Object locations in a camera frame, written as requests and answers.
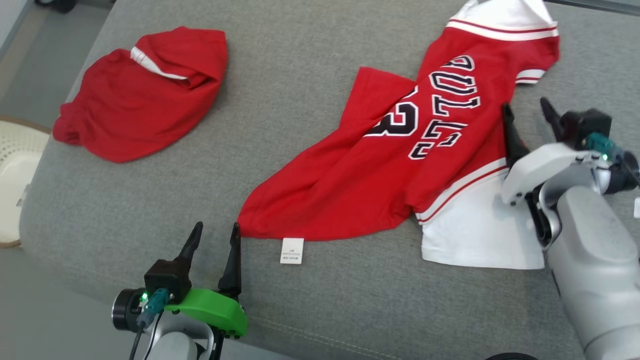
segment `black cable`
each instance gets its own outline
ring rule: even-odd
[[[140,342],[140,337],[142,336],[142,332],[145,330],[145,322],[141,322],[138,326],[138,332],[136,332],[136,339],[133,341],[133,347],[131,348],[131,354],[129,354],[129,360],[133,360],[136,357],[136,350],[138,349],[138,343]]]
[[[162,317],[162,314],[164,314],[164,311],[161,311],[158,314],[158,319],[156,320],[156,325],[154,326],[154,330],[153,332],[151,332],[151,340],[149,343],[149,349],[147,349],[147,353],[145,354],[145,360],[147,360],[147,358],[149,357],[149,354],[151,353],[151,348],[152,348],[152,344],[154,339],[156,338],[156,330],[158,329],[158,324],[160,323],[160,318]]]
[[[214,330],[215,334],[215,345],[216,348],[211,352],[211,356],[209,356],[210,360],[220,360],[220,356],[222,356],[222,343],[225,341],[225,334],[220,330]]]

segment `floor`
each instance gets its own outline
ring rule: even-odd
[[[107,15],[85,4],[66,15],[30,4],[0,60],[0,115],[51,127]]]
[[[0,115],[50,128],[109,9],[88,0],[66,15],[28,6],[0,58]],[[114,329],[111,304],[57,286],[20,249],[0,250],[0,284],[0,359],[127,359],[134,334]],[[292,360],[237,341],[225,341],[222,359]]]

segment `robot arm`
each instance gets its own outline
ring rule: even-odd
[[[639,251],[602,197],[637,186],[637,161],[608,139],[606,114],[592,109],[559,117],[548,100],[541,104],[558,142],[532,152],[505,105],[511,170],[502,200],[529,207],[586,358],[640,359]]]
[[[202,227],[201,222],[196,224],[175,259],[160,259],[151,266],[144,288],[122,290],[116,298],[111,310],[113,325],[136,333],[130,360],[142,332],[150,335],[144,360],[220,360],[224,339],[246,335],[248,319],[238,302],[242,292],[240,225],[234,224],[218,291],[194,289],[189,280]],[[164,299],[155,301],[157,294]],[[205,341],[206,348],[195,340]]]
[[[640,359],[638,248],[604,198],[574,186],[557,203],[547,252],[558,294],[588,360]]]

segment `gray fabric surface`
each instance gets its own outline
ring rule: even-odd
[[[227,78],[211,112],[170,148],[115,165],[49,142],[24,207],[28,252],[72,289],[110,302],[171,258],[205,223],[195,286],[215,287],[240,207],[261,181],[340,119],[358,66],[415,77],[426,47],[459,1],[119,0],[85,68],[142,35],[180,25],[227,32]],[[601,108],[612,137],[640,153],[637,18],[550,4],[563,58],[513,101],[524,140],[552,140],[538,99],[561,110]],[[611,199],[635,236],[633,194]],[[581,359],[547,271],[428,263],[420,230],[306,243],[303,265],[278,263],[280,241],[244,239],[245,341],[304,359],[484,359],[527,352]]]

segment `cable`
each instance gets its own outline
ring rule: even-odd
[[[141,323],[152,324],[156,315],[158,315],[164,309],[165,305],[172,299],[172,295],[169,294],[167,289],[158,289],[151,295],[147,303],[142,307],[142,313],[138,315],[136,324],[140,326]]]
[[[136,332],[136,339],[133,341],[133,347],[131,348],[131,354],[129,354],[129,360],[133,360],[136,357],[136,350],[138,349],[138,343],[140,342],[140,337],[142,336],[142,332],[145,330],[145,323],[142,322],[138,326],[138,332]]]
[[[158,314],[158,319],[156,320],[156,325],[154,326],[154,330],[151,332],[151,340],[149,342],[149,347],[147,349],[147,353],[145,354],[145,359],[147,360],[147,358],[149,357],[149,354],[151,354],[151,349],[152,349],[152,345],[154,342],[154,339],[156,338],[156,330],[158,330],[158,324],[160,323],[160,318],[162,318],[162,314],[164,314],[164,312],[161,312]]]

